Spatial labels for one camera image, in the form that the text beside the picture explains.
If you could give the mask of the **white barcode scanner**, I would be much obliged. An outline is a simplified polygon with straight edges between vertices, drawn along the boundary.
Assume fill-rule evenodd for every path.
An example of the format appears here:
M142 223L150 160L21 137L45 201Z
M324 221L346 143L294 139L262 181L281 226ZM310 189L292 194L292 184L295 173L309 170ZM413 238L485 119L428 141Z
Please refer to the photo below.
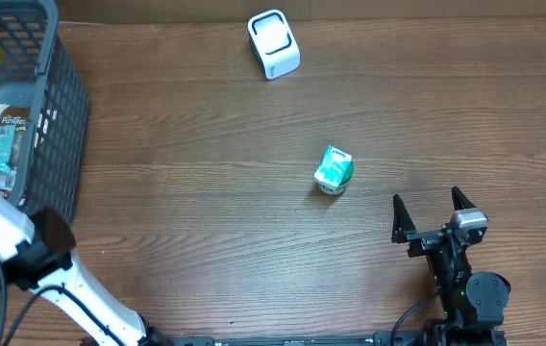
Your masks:
M271 9L251 17L247 30L266 80L277 79L299 67L300 49L280 10Z

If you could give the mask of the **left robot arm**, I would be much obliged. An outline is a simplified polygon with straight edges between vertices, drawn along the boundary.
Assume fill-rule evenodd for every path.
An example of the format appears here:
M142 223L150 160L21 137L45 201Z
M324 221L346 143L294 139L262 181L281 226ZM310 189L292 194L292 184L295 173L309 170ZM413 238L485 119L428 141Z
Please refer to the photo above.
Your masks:
M32 291L85 330L96 345L166 345L168 339L111 295L87 270L64 218L52 208L28 216L0 197L0 344L7 345L27 313L5 326L8 287Z

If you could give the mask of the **brown Pantene sachet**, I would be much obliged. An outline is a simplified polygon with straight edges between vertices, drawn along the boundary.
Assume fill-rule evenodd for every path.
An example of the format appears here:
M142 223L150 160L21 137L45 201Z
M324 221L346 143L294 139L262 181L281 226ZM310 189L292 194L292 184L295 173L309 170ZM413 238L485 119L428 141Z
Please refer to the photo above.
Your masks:
M0 127L14 125L15 131L23 135L26 132L29 118L29 108L20 108L8 104L0 104Z

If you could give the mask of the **green lid white jar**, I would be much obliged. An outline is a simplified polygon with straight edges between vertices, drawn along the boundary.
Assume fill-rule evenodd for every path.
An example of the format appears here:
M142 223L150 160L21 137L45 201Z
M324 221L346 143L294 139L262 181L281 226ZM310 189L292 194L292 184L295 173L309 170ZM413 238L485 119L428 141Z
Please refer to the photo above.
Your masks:
M328 195L339 195L341 193L343 193L347 187L347 185L349 184L349 182L351 181L352 179L352 176L353 176L353 173L354 173L354 164L351 162L349 164L349 167L348 169L346 170L346 172L344 173L344 176L340 182L340 185L336 188L329 188L321 183L318 183L318 187L326 194Z

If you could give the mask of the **grey plastic mesh basket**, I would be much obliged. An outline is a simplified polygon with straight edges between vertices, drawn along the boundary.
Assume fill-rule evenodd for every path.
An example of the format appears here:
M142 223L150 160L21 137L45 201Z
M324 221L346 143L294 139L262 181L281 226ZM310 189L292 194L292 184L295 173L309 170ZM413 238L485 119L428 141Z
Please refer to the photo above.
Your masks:
M87 142L88 93L58 34L56 4L0 1L0 104L29 110L9 203L72 221Z

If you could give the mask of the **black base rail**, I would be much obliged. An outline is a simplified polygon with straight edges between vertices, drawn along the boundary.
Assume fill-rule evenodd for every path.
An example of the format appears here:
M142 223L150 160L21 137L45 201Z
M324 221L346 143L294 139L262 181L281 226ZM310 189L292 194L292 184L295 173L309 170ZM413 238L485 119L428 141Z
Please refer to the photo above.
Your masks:
M423 335L419 331L397 332L393 338L394 346L423 345L472 345L472 346L508 346L503 332L496 332L493 339L490 334L470 340L468 334L450 335L438 340L436 337ZM211 336L169 337L173 346L390 346L390 332L375 332L371 335L345 336L288 336L263 338L214 339Z

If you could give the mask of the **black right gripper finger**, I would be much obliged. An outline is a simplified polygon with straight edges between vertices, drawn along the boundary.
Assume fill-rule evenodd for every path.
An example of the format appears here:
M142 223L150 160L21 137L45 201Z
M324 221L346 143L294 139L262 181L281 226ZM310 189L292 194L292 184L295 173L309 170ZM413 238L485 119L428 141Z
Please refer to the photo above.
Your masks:
M399 194L393 196L393 235L410 235L416 232L416 227Z
M458 186L453 186L451 189L452 200L455 210L474 209L475 205L464 195Z

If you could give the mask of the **teal Kleenex tissue pack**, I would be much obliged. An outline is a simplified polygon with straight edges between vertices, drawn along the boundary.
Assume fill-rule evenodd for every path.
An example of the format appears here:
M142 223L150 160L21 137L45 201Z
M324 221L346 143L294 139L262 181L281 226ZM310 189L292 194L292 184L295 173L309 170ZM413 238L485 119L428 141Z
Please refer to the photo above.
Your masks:
M329 188L336 188L340 185L351 162L353 157L350 154L329 146L312 179L316 184L321 183Z

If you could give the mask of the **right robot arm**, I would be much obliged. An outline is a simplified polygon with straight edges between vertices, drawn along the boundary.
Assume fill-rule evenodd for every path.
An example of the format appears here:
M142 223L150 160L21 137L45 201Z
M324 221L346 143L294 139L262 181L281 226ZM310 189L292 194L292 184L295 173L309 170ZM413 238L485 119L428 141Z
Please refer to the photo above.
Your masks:
M408 309L390 331L391 345L506 345L505 334L497 327L504 322L511 285L493 272L476 272L466 250L484 239L488 217L454 186L454 212L449 222L437 230L419 232L400 195L393 196L391 241L408 244L408 256L424 257L434 277L435 293ZM422 330L402 340L399 328L412 313L438 298L444 317L429 320Z

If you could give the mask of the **white red wrapper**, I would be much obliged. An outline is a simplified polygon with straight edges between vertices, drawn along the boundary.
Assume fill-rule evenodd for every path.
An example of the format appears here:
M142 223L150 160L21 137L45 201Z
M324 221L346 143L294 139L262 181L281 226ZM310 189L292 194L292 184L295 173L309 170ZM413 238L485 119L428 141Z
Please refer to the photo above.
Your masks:
M14 169L9 173L0 171L0 196L4 199L8 199L12 194L16 173Z

